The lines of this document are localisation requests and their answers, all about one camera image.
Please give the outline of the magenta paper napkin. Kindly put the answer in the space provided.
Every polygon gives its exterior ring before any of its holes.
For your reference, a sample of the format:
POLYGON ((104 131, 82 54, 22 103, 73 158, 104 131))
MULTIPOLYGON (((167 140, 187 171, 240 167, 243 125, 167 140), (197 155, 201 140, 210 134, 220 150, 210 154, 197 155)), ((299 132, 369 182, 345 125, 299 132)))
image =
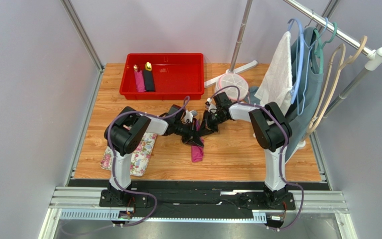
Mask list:
POLYGON ((200 147, 200 146, 191 147, 191 161, 193 163, 202 161, 203 157, 204 157, 203 147, 200 147))

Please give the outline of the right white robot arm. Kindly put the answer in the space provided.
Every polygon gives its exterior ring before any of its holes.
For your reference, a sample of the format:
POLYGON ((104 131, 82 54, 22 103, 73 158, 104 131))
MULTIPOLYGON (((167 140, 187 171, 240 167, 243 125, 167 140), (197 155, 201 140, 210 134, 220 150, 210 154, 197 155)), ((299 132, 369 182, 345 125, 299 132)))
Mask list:
POLYGON ((261 106, 232 102, 225 92, 213 98, 215 109, 204 112, 199 135, 217 132, 218 125, 227 120, 250 122, 265 155, 264 193, 271 202, 282 200, 287 195, 283 152, 288 145, 288 138, 292 136, 292 130, 278 104, 270 102, 261 106))

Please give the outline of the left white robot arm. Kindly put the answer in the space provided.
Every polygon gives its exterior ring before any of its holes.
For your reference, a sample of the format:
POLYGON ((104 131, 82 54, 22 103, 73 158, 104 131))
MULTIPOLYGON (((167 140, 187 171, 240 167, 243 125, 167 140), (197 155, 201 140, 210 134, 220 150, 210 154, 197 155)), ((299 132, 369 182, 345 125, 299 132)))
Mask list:
POLYGON ((183 144, 203 147, 196 123, 197 120, 193 118, 192 113, 178 105, 172 105, 167 113, 160 116, 125 107, 104 132, 107 146, 113 151, 106 197, 111 196, 125 202, 132 196, 130 163, 133 152, 139 146, 144 134, 153 133, 161 136, 176 134, 181 137, 183 144))

